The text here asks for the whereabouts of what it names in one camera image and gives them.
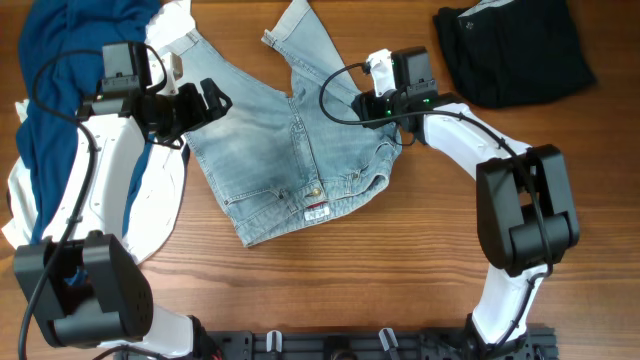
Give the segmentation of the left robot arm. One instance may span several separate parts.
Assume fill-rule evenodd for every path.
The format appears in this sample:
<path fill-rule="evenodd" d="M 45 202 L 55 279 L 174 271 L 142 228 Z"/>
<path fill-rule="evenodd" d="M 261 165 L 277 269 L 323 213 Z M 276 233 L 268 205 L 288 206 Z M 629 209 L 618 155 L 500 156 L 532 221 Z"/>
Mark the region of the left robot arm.
<path fill-rule="evenodd" d="M 102 356 L 219 359 L 200 321 L 154 303 L 122 245 L 131 177 L 147 144 L 177 149 L 182 136 L 224 117 L 231 99 L 211 79 L 171 94 L 154 82 L 161 58 L 141 42 L 106 44 L 105 76 L 70 118 L 79 134 L 74 164 L 46 237 L 16 250 L 15 277 L 36 324 L 56 348 Z"/>

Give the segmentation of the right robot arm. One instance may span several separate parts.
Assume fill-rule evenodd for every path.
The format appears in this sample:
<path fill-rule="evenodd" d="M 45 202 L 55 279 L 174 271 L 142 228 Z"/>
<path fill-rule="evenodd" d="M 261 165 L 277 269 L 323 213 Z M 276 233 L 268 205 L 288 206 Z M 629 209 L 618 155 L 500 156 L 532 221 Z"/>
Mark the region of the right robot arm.
<path fill-rule="evenodd" d="M 363 126 L 398 125 L 475 181 L 477 236 L 489 269 L 466 325 L 466 356 L 496 358 L 522 347 L 539 287 L 579 240 L 563 154 L 516 141 L 439 94 L 423 47 L 382 49 L 360 67 L 374 84 L 353 103 Z"/>

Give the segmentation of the dark blue shirt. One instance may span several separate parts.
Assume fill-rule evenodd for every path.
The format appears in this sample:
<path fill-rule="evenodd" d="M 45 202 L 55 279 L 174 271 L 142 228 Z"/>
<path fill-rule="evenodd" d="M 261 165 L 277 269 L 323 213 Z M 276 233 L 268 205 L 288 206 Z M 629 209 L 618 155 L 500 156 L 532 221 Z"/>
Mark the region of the dark blue shirt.
<path fill-rule="evenodd" d="M 18 53 L 28 96 L 72 117 L 85 95 L 104 76 L 103 60 L 80 53 L 44 64 L 71 50 L 100 51 L 104 44 L 142 42 L 145 27 L 158 13 L 156 0 L 42 0 L 32 4 Z M 53 219 L 74 163 L 77 128 L 34 103 L 16 134 L 22 161 L 30 171 L 37 217 L 29 242 L 37 244 Z"/>

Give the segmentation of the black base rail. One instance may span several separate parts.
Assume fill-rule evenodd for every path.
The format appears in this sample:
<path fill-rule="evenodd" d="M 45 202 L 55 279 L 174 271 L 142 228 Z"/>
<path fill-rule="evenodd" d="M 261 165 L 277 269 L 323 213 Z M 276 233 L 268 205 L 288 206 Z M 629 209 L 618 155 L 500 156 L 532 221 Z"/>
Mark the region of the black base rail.
<path fill-rule="evenodd" d="M 238 360 L 454 360 L 485 359 L 487 350 L 462 328 L 416 332 L 300 333 L 273 336 L 250 331 L 210 332 L 211 359 Z"/>

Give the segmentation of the black folded garment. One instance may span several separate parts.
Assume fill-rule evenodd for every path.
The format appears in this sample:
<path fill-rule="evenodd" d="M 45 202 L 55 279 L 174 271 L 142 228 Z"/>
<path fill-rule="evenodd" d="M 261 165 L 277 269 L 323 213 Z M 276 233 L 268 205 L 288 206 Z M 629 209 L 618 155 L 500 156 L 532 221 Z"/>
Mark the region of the black folded garment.
<path fill-rule="evenodd" d="M 565 0 L 444 7 L 433 22 L 457 92 L 477 106 L 549 103 L 596 83 Z"/>

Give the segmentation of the light blue denim shorts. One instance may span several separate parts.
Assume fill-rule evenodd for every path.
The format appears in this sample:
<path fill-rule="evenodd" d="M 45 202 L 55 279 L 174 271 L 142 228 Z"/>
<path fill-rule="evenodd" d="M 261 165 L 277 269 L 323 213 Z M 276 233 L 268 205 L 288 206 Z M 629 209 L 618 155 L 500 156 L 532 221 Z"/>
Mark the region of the light blue denim shorts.
<path fill-rule="evenodd" d="M 211 79 L 232 100 L 185 139 L 245 246 L 345 216 L 388 186 L 398 132 L 358 125 L 357 87 L 308 2 L 293 0 L 262 37 L 289 64 L 290 93 L 228 62 L 187 1 L 163 5 L 146 33 L 160 54 L 181 58 L 183 83 Z"/>

